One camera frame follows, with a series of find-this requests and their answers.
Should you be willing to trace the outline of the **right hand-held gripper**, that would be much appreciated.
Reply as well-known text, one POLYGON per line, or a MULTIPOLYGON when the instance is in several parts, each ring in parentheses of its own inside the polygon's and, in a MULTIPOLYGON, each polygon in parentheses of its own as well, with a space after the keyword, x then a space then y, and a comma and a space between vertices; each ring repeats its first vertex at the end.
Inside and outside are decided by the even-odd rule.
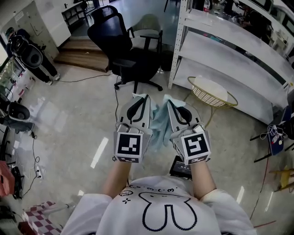
POLYGON ((177 107, 172 101, 168 101, 167 107, 174 132, 170 141, 183 163, 192 165, 209 161, 211 155, 209 133, 204 129, 204 125, 199 123, 201 118, 198 111, 187 103, 177 107))

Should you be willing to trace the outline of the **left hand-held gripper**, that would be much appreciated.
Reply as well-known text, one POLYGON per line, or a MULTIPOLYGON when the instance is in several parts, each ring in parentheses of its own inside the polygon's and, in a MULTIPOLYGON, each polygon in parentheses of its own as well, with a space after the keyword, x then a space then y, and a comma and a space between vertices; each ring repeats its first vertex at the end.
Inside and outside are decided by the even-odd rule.
POLYGON ((123 105, 113 133, 114 161, 142 162, 152 137, 150 114, 149 95, 133 97, 123 105))

